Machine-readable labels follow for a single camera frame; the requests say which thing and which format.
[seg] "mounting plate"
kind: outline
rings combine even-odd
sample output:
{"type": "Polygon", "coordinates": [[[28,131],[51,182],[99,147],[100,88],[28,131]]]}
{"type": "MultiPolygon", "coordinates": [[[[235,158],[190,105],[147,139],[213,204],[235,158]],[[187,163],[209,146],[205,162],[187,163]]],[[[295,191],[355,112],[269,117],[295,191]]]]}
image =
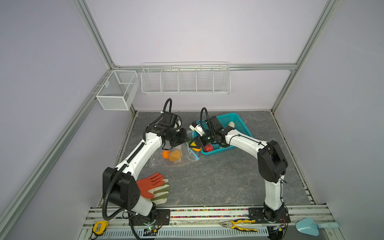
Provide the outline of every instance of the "mounting plate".
{"type": "MultiPolygon", "coordinates": [[[[156,209],[156,222],[151,225],[161,225],[161,222],[163,221],[164,225],[169,225],[169,219],[170,219],[170,210],[169,209],[156,209]]],[[[146,226],[147,223],[143,222],[143,219],[139,217],[138,215],[132,216],[132,224],[134,226],[146,226]]]]}
{"type": "MultiPolygon", "coordinates": [[[[267,220],[264,219],[264,208],[263,207],[250,207],[248,208],[249,215],[248,217],[250,219],[255,219],[256,223],[270,223],[267,220]]],[[[284,218],[286,223],[290,223],[291,219],[287,213],[287,210],[284,208],[284,213],[281,217],[284,218]]],[[[284,221],[279,218],[276,220],[275,223],[284,223],[284,221]]]]}

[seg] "white wire basket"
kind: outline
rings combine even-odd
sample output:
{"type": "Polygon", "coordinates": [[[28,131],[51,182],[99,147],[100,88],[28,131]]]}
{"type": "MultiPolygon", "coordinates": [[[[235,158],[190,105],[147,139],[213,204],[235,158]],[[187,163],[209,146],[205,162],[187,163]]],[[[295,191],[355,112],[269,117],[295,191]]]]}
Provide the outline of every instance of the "white wire basket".
{"type": "Polygon", "coordinates": [[[144,94],[228,94],[229,64],[144,67],[141,89],[144,94]]]}
{"type": "Polygon", "coordinates": [[[129,110],[139,85],[136,71],[113,70],[96,97],[105,110],[129,110]]]}

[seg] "pliers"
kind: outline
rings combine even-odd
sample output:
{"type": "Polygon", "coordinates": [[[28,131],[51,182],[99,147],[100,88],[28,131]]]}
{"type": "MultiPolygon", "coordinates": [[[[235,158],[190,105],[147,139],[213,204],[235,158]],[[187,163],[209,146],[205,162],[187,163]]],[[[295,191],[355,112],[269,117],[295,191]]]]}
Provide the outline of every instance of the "pliers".
{"type": "Polygon", "coordinates": [[[254,228],[242,228],[242,227],[235,225],[235,224],[239,224],[239,223],[256,223],[256,220],[236,219],[236,220],[232,220],[232,221],[221,222],[220,225],[223,227],[229,227],[231,229],[236,229],[236,230],[240,230],[243,232],[257,232],[257,229],[254,229],[254,228]]]}

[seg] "blue plastic basket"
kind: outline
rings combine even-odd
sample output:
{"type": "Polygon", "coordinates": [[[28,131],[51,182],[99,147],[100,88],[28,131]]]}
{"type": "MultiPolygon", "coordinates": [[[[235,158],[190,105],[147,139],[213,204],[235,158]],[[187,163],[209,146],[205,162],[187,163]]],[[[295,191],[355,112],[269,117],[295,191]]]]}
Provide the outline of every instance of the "blue plastic basket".
{"type": "MultiPolygon", "coordinates": [[[[249,129],[247,128],[247,126],[245,125],[243,120],[239,117],[239,115],[237,115],[237,113],[227,113],[227,114],[224,114],[221,116],[217,116],[217,119],[223,125],[223,127],[227,126],[229,122],[234,122],[235,123],[235,129],[237,131],[239,131],[242,134],[245,134],[247,136],[253,137],[251,132],[249,131],[249,129]]],[[[208,129],[208,126],[205,122],[203,123],[203,127],[205,129],[208,129]]],[[[192,133],[193,137],[197,137],[197,135],[198,135],[198,133],[195,131],[192,133]]],[[[234,146],[220,147],[218,144],[212,144],[212,147],[214,148],[213,151],[204,152],[203,150],[201,150],[200,152],[204,155],[212,155],[212,154],[217,154],[219,152],[227,151],[231,148],[234,148],[234,146]]]]}

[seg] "orange fruit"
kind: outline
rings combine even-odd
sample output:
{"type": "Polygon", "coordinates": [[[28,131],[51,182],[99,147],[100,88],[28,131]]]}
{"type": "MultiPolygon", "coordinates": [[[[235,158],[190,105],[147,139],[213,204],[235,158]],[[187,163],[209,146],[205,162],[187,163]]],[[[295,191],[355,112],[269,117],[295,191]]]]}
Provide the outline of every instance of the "orange fruit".
{"type": "Polygon", "coordinates": [[[169,154],[170,154],[170,151],[167,151],[167,150],[164,150],[163,151],[163,158],[165,158],[165,159],[169,159],[169,154]]]}

